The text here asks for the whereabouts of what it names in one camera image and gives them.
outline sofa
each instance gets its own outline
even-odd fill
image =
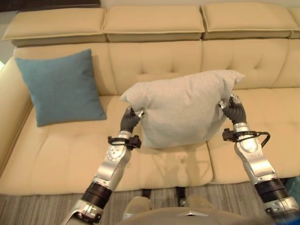
[[[280,178],[300,173],[299,7],[259,2],[198,6],[114,6],[20,12],[3,40],[16,46],[0,72],[0,193],[82,193],[120,131],[137,82],[215,69],[245,75],[233,92]],[[37,127],[15,58],[52,59],[91,49],[106,120]],[[133,150],[117,191],[228,184],[248,180],[222,131],[206,143]],[[141,125],[134,135],[143,140]]]

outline blue pillow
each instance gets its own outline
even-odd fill
[[[57,59],[15,61],[30,90],[38,127],[106,119],[93,78],[90,49]]]

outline white pillow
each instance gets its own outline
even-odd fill
[[[218,102],[228,101],[235,83],[243,77],[232,70],[212,70],[140,82],[125,91],[121,100],[129,102],[135,111],[145,109],[141,124],[147,147],[203,143],[225,120]]]

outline sofa armrest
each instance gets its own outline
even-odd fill
[[[12,57],[0,72],[0,175],[31,107],[29,91]]]

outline carpet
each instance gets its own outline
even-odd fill
[[[114,225],[121,221],[123,211],[135,196],[142,191],[115,192],[105,207],[101,219],[103,225]],[[217,210],[233,212],[255,221],[263,220],[266,215],[263,203],[250,182],[240,184],[187,187],[186,196],[198,195],[208,199]],[[69,195],[0,195],[0,225],[59,225],[67,212],[82,194]],[[175,188],[155,189],[151,193],[153,209],[176,207]]]

